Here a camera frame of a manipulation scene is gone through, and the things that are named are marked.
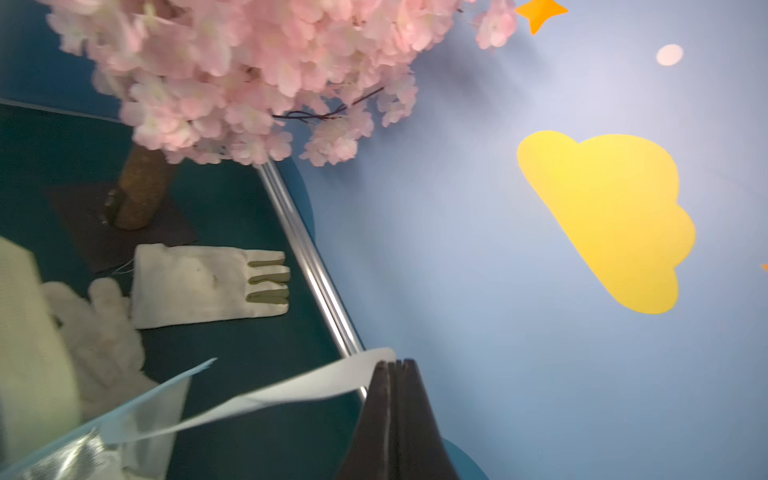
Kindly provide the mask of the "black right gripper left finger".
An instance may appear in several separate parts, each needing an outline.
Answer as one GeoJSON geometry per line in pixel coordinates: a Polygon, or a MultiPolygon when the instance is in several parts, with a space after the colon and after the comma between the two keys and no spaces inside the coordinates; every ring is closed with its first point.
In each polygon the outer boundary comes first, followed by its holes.
{"type": "Polygon", "coordinates": [[[336,480],[386,480],[392,473],[392,376],[390,362],[379,362],[347,455],[336,480]]]}

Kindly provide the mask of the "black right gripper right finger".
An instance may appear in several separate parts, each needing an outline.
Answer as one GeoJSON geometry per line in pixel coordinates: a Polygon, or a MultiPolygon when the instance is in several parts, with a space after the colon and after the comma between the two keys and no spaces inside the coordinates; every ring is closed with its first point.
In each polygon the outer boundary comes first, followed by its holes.
{"type": "Polygon", "coordinates": [[[458,480],[416,362],[398,360],[389,373],[389,478],[458,480]]]}

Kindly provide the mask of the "light blue insulated delivery bag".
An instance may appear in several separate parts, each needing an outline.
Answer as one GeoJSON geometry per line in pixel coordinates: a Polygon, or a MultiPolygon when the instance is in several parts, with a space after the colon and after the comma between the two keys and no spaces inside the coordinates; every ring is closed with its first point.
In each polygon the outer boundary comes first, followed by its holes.
{"type": "Polygon", "coordinates": [[[5,479],[161,479],[178,432],[367,386],[387,348],[235,396],[190,418],[190,372],[157,383],[141,332],[272,317],[288,310],[280,251],[141,244],[131,293],[111,278],[87,298],[42,282],[32,253],[1,243],[1,475],[5,479]]]}

